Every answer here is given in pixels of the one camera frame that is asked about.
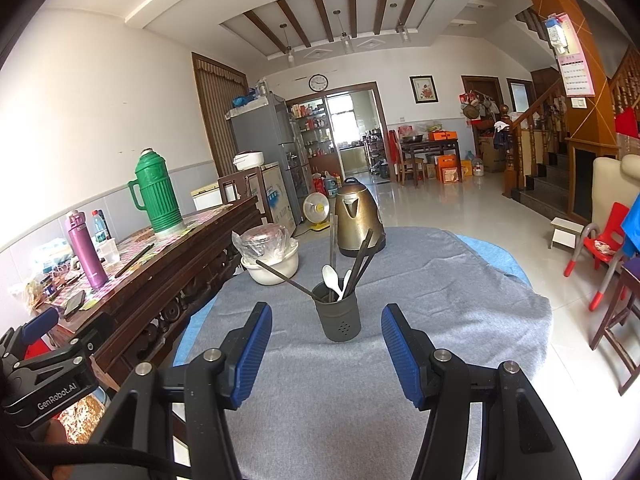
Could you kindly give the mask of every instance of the desk fan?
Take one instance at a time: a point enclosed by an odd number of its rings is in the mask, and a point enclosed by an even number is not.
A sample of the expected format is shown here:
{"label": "desk fan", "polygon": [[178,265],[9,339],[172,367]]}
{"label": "desk fan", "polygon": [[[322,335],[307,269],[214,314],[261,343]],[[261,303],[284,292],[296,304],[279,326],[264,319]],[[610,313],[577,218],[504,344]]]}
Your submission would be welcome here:
{"label": "desk fan", "polygon": [[302,212],[305,218],[311,222],[310,229],[312,231],[322,231],[329,227],[330,222],[327,220],[329,210],[329,199],[322,193],[312,193],[302,203]]}

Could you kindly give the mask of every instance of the gray tablecloth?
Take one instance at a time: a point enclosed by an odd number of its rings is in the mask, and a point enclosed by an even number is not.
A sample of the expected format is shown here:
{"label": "gray tablecloth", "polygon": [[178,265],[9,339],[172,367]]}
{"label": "gray tablecloth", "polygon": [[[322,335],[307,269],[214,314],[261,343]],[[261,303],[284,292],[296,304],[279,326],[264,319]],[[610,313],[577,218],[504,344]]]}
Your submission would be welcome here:
{"label": "gray tablecloth", "polygon": [[[532,378],[546,357],[546,298],[490,266],[449,232],[388,228],[356,289],[362,330],[345,343],[323,334],[312,300],[287,283],[261,286],[248,272],[225,283],[195,339],[193,359],[242,326],[256,301],[273,309],[273,333],[251,397],[227,412],[238,462],[249,480],[408,480],[426,428],[404,398],[380,332],[397,303],[437,348],[472,364],[514,359]],[[295,280],[312,288],[328,261],[328,239],[300,246]],[[338,255],[344,275],[353,260]],[[480,406],[472,407],[465,475],[478,460]]]}

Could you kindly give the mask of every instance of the gray refrigerator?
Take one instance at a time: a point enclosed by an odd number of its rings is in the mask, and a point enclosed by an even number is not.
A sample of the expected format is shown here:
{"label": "gray refrigerator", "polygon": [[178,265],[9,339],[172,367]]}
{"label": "gray refrigerator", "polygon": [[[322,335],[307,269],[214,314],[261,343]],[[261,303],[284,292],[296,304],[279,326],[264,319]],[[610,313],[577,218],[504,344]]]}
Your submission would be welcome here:
{"label": "gray refrigerator", "polygon": [[298,124],[283,98],[270,93],[268,105],[231,118],[238,152],[263,152],[264,162],[278,162],[296,224],[303,221],[302,203],[312,189],[311,170],[300,144]]}

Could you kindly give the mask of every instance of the wooden ceiling beam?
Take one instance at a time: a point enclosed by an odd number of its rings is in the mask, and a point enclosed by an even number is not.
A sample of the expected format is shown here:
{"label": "wooden ceiling beam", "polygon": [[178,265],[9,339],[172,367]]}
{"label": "wooden ceiling beam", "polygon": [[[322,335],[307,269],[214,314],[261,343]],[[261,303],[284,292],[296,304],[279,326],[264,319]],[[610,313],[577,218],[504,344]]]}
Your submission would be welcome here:
{"label": "wooden ceiling beam", "polygon": [[358,37],[358,13],[356,0],[348,0],[349,2],[349,28],[351,29],[351,37]]}
{"label": "wooden ceiling beam", "polygon": [[398,18],[398,25],[396,26],[396,29],[398,29],[400,25],[406,25],[406,20],[409,19],[409,14],[411,13],[411,9],[414,8],[415,1],[416,0],[404,0],[404,5],[400,11],[400,17]]}
{"label": "wooden ceiling beam", "polygon": [[373,20],[373,33],[375,35],[380,34],[382,29],[382,19],[385,17],[386,0],[378,0],[376,6],[376,17]]}
{"label": "wooden ceiling beam", "polygon": [[320,19],[322,20],[322,24],[324,25],[324,33],[326,34],[326,38],[330,43],[333,43],[334,33],[331,30],[331,23],[329,23],[329,16],[326,13],[324,0],[314,0],[314,1],[316,3],[316,8],[318,9],[318,13],[320,14]]}
{"label": "wooden ceiling beam", "polygon": [[273,31],[267,27],[263,20],[261,20],[258,15],[252,10],[248,10],[244,13],[246,17],[248,17],[251,22],[258,27],[262,33],[271,40],[271,42],[278,47],[278,49],[283,53],[287,53],[287,47],[280,41],[280,39],[273,33]]}
{"label": "wooden ceiling beam", "polygon": [[309,41],[309,38],[306,36],[305,31],[302,30],[302,26],[300,25],[300,22],[296,18],[296,15],[293,13],[293,10],[291,10],[291,7],[289,7],[289,4],[287,3],[287,1],[278,0],[277,4],[282,9],[282,12],[284,12],[284,15],[289,20],[289,23],[296,30],[296,34],[299,35],[300,39],[302,40],[302,43],[304,43],[307,48],[311,47],[311,42]]}

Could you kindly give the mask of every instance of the red plastic chair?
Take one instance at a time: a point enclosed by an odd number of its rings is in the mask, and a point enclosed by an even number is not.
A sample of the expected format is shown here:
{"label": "red plastic chair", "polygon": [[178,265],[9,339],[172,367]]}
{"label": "red plastic chair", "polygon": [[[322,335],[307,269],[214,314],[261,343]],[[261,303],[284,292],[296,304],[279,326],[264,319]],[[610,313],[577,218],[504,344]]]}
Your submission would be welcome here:
{"label": "red plastic chair", "polygon": [[[609,264],[609,270],[607,271],[604,280],[600,284],[600,288],[596,292],[595,296],[591,300],[589,305],[589,310],[596,310],[600,300],[602,299],[607,287],[609,286],[609,282],[613,277],[613,273],[616,271],[616,266],[618,262],[625,256],[622,251],[623,242],[617,242],[613,239],[612,234],[616,233],[620,238],[624,241],[625,232],[622,230],[622,222],[626,217],[626,214],[629,212],[629,208],[620,202],[614,202],[613,207],[611,208],[611,213],[609,213],[609,219],[607,220],[607,225],[604,228],[604,232],[600,233],[600,229],[594,223],[587,225],[582,230],[580,234],[580,241],[575,245],[574,254],[569,260],[569,263],[564,270],[564,275],[566,277],[571,274],[572,270],[574,270],[575,262],[580,256],[580,252],[582,248],[586,248],[593,257],[595,258],[595,268],[600,267],[600,262],[605,262]],[[590,238],[590,234],[595,232],[596,237]],[[615,251],[615,254],[603,254],[599,250],[596,249],[595,243],[596,241],[606,243],[612,251]],[[622,290],[621,297],[624,298],[625,289]]]}

